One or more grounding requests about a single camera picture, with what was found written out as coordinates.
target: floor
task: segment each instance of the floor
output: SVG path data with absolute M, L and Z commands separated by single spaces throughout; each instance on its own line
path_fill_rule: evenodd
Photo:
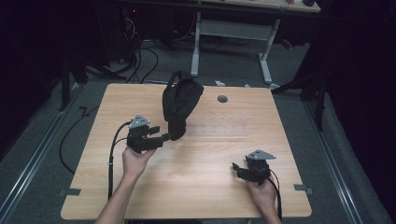
M 232 43 L 203 43 L 200 75 L 203 85 L 268 88 L 263 82 L 256 51 L 261 42 L 240 46 Z M 148 41 L 142 49 L 142 63 L 137 72 L 142 78 L 157 62 L 146 78 L 147 82 L 167 81 L 176 70 L 190 71 L 192 45 L 179 42 L 172 48 Z M 273 45 L 268 64 L 275 84 L 292 81 L 309 45 L 285 49 Z M 113 63 L 111 69 L 122 65 Z M 0 223 L 92 223 L 92 220 L 64 220 L 60 212 L 64 203 L 63 189 L 70 186 L 73 176 L 60 162 L 60 151 L 72 169 L 79 157 L 94 121 L 94 113 L 81 119 L 82 106 L 88 110 L 101 102 L 106 85 L 121 82 L 103 76 L 90 76 L 86 85 L 77 85 L 68 109 L 60 112 L 61 85 L 51 98 L 32 116 L 30 124 L 8 155 L 0 163 Z M 323 116 L 324 132 L 312 122 L 312 105 L 302 102 L 299 90 L 274 95 L 290 147 L 304 184 L 310 189 L 307 197 L 313 213 L 310 217 L 284 218 L 284 223 L 391 223 L 382 204 L 376 198 L 370 181 L 353 154 L 343 129 L 326 98 Z

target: table top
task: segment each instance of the table top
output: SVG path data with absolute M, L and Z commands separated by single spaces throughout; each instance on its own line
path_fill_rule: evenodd
M 82 153 L 62 217 L 95 219 L 107 201 L 107 163 L 112 139 L 122 123 L 140 113 L 150 127 L 163 119 L 164 85 L 110 84 Z M 218 101 L 219 95 L 228 98 Z M 127 128 L 119 138 L 126 137 Z M 121 153 L 114 150 L 114 189 L 122 176 Z M 278 115 L 272 93 L 265 88 L 205 87 L 200 102 L 187 119 L 186 134 L 167 141 L 148 162 L 134 189 L 125 217 L 221 218 L 260 217 L 244 180 L 232 168 L 245 167 L 245 156 L 256 149 L 276 156 L 267 161 L 280 182 L 284 217 L 308 217 L 311 207 Z
M 294 0 L 293 4 L 288 4 L 286 0 L 201 0 L 203 3 L 216 3 L 238 5 L 244 7 L 263 7 L 263 8 L 277 8 L 288 11 L 299 12 L 320 12 L 320 7 L 315 3 L 312 7 L 308 7 L 303 3 L 303 0 Z

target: dark background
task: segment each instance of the dark background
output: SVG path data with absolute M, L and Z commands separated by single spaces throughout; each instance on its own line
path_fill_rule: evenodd
M 348 140 L 395 220 L 396 186 L 391 177 L 396 170 L 392 156 L 396 137 L 395 2 L 321 0 L 318 4 L 321 14 L 343 19 L 319 25 L 285 18 L 276 43 L 288 39 L 293 45 L 312 44 L 295 79 L 311 74 L 327 78 L 326 91 Z M 29 118 L 50 97 L 67 54 L 79 53 L 109 65 L 109 61 L 125 58 L 125 43 L 115 5 L 8 0 L 1 2 L 0 10 L 0 156 L 4 158 Z M 142 35 L 172 46 L 173 30 L 188 30 L 192 16 L 186 11 L 141 8 L 141 27 L 149 27 Z

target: metal frame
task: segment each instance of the metal frame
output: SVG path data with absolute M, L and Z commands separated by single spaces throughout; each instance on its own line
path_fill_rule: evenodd
M 192 53 L 191 75 L 198 76 L 200 50 L 199 42 L 201 35 L 217 35 L 235 38 L 255 39 L 266 41 L 263 53 L 259 54 L 259 61 L 262 67 L 262 76 L 267 84 L 272 83 L 271 74 L 268 68 L 267 57 L 274 42 L 280 19 L 275 19 L 272 26 L 255 25 L 228 21 L 202 20 L 201 12 L 197 12 L 195 27 L 195 46 Z

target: black cable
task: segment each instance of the black cable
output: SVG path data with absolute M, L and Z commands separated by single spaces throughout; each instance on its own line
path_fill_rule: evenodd
M 272 171 L 270 169 L 270 172 L 274 174 L 275 178 L 276 178 L 276 182 L 277 182 L 277 187 L 276 184 L 274 183 L 274 181 L 267 175 L 263 174 L 259 169 L 257 169 L 257 167 L 254 167 L 254 169 L 259 172 L 259 174 L 262 175 L 262 177 L 264 177 L 265 179 L 267 179 L 268 181 L 270 181 L 271 185 L 274 187 L 275 191 L 276 191 L 276 197 L 277 197 L 277 216 L 279 217 L 279 220 L 282 221 L 282 201 L 280 198 L 280 186 L 279 186 L 279 179 L 277 178 L 277 175 L 275 174 L 274 171 Z
M 116 131 L 116 134 L 114 135 L 113 143 L 111 144 L 110 156 L 108 158 L 108 196 L 107 196 L 108 199 L 110 199 L 111 196 L 113 195 L 113 159 L 114 159 L 113 151 L 114 151 L 114 147 L 120 140 L 123 140 L 123 139 L 120 139 L 119 141 L 117 141 L 117 137 L 119 136 L 121 129 L 123 127 L 129 125 L 130 123 L 131 122 L 125 122 L 119 127 L 119 129 Z
M 206 40 L 209 44 L 211 44 L 211 43 L 213 43 L 213 42 L 219 42 L 219 44 L 218 44 L 217 46 L 215 46 L 214 48 L 205 48 L 204 46 L 202 46 L 202 45 L 200 44 L 200 45 L 199 45 L 200 49 L 215 50 L 215 49 L 220 48 L 220 47 L 222 46 L 222 44 L 223 44 L 222 38 L 221 38 L 221 39 L 218 39 L 218 38 L 209 38 L 209 37 L 207 37 L 207 38 L 203 38 L 203 40 Z
M 153 54 L 155 55 L 157 61 L 155 62 L 154 67 L 153 67 L 145 76 L 143 76 L 142 80 L 140 81 L 140 84 L 143 84 L 143 82 L 145 81 L 146 77 L 148 77 L 149 74 L 150 74 L 152 71 L 154 71 L 154 69 L 157 67 L 158 61 L 159 61 L 159 58 L 158 58 L 158 54 L 157 54 L 157 53 L 155 53 L 155 52 L 152 51 L 151 49 L 145 49 L 145 50 L 148 50 L 148 51 L 150 51 L 151 53 L 153 53 Z
M 137 53 L 138 53 L 138 55 L 139 55 L 139 62 L 137 63 L 137 66 L 134 68 L 134 72 L 133 72 L 133 73 L 128 77 L 128 79 L 126 80 L 126 83 L 128 83 L 128 82 L 131 80 L 131 78 L 134 77 L 134 75 L 137 73 L 137 70 L 139 69 L 140 64 L 141 64 L 141 62 L 142 62 L 142 53 L 141 53 L 141 51 L 140 51 L 140 47 L 139 47 Z
M 227 40 L 227 39 L 224 39 L 224 38 L 223 38 L 223 40 L 222 40 L 222 41 L 223 41 L 224 43 L 227 43 L 227 44 L 232 44 L 232 45 L 239 45 L 239 46 L 245 46 L 245 45 L 249 45 L 249 44 L 256 43 L 258 40 L 249 39 L 249 40 L 247 40 L 246 42 L 243 42 L 243 43 L 238 43 L 238 42 L 231 41 L 231 40 Z
M 74 124 L 67 130 L 66 134 L 64 135 L 64 137 L 62 138 L 61 144 L 59 145 L 59 159 L 61 160 L 62 165 L 64 166 L 64 168 L 66 168 L 66 170 L 68 170 L 71 174 L 75 174 L 76 172 L 74 170 L 72 170 L 65 162 L 64 162 L 64 156 L 62 154 L 63 151 L 63 147 L 64 147 L 64 141 L 67 137 L 67 135 L 69 135 L 71 133 L 71 131 L 76 127 L 76 125 L 78 125 L 84 118 L 88 117 L 93 111 L 97 110 L 99 108 L 99 105 L 96 106 L 94 109 L 90 110 L 87 114 L 83 115 L 81 118 L 79 118 L 76 122 L 74 122 Z
M 277 179 L 276 174 L 271 170 L 271 172 L 275 175 L 276 181 L 277 181 L 277 187 L 274 183 L 274 181 L 270 178 L 267 178 L 267 180 L 270 181 L 272 186 L 274 186 L 274 189 L 276 191 L 276 197 L 277 197 L 277 215 L 279 216 L 280 221 L 282 221 L 282 201 L 280 199 L 280 186 L 279 186 L 279 180 Z

